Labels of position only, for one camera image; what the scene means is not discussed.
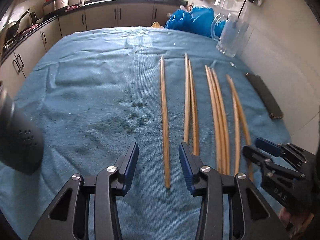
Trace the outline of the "right hand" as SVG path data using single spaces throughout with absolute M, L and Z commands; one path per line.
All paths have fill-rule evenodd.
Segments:
M 279 219 L 288 231 L 290 239 L 302 237 L 313 218 L 314 214 L 308 211 L 293 215 L 284 207 L 279 213 Z

